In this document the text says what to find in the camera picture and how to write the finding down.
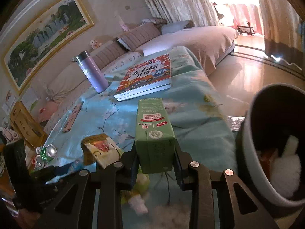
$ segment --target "tile floor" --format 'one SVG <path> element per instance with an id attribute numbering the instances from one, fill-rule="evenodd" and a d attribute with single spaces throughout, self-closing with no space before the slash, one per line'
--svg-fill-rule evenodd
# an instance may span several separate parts
<path id="1" fill-rule="evenodd" d="M 235 43 L 264 49 L 263 37 L 240 36 Z M 264 56 L 264 52 L 249 48 L 235 47 L 234 51 L 260 58 Z M 220 94 L 224 114 L 229 116 L 244 116 L 254 95 L 265 85 L 287 83 L 305 90 L 305 81 L 290 73 L 255 60 L 230 55 L 217 65 L 209 79 Z M 280 229 L 288 229 L 299 213 L 300 210 L 276 219 Z"/>

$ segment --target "wall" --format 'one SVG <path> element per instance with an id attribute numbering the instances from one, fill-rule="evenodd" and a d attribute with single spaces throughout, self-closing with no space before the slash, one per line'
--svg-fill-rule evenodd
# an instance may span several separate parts
<path id="1" fill-rule="evenodd" d="M 0 56 L 10 46 L 18 33 L 31 22 L 33 17 L 48 4 L 57 0 L 24 0 L 17 10 L 13 13 L 9 21 L 4 25 L 0 32 Z M 141 19 L 151 17 L 151 13 L 144 0 L 81 0 L 88 10 L 95 25 L 63 47 L 54 55 L 32 79 L 31 86 L 37 94 L 44 98 L 46 96 L 43 84 L 49 84 L 67 65 L 71 58 L 85 49 L 88 49 L 91 39 L 97 39 L 101 42 L 111 40 L 123 32 L 119 20 L 135 26 L 141 23 Z M 0 102 L 3 103 L 5 95 L 9 89 L 15 92 L 10 85 L 10 81 L 5 74 L 3 66 L 0 67 Z M 0 109 L 0 119 L 5 113 Z"/>

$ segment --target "landscape painting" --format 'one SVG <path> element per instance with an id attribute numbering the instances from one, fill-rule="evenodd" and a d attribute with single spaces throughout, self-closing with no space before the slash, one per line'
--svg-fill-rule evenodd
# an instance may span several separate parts
<path id="1" fill-rule="evenodd" d="M 19 94 L 60 48 L 92 26 L 80 0 L 61 0 L 39 15 L 4 56 Z"/>

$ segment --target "pink plush toy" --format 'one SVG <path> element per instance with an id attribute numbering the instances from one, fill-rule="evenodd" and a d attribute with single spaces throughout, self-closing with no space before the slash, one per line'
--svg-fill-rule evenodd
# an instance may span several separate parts
<path id="1" fill-rule="evenodd" d="M 90 46 L 92 47 L 93 50 L 101 46 L 102 44 L 99 43 L 97 40 L 90 40 Z"/>

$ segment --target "red book cover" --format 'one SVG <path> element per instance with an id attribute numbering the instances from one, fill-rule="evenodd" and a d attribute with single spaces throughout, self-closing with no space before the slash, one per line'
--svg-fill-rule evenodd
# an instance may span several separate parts
<path id="1" fill-rule="evenodd" d="M 164 54 L 130 67 L 114 95 L 122 94 L 170 77 L 170 56 L 169 54 Z"/>

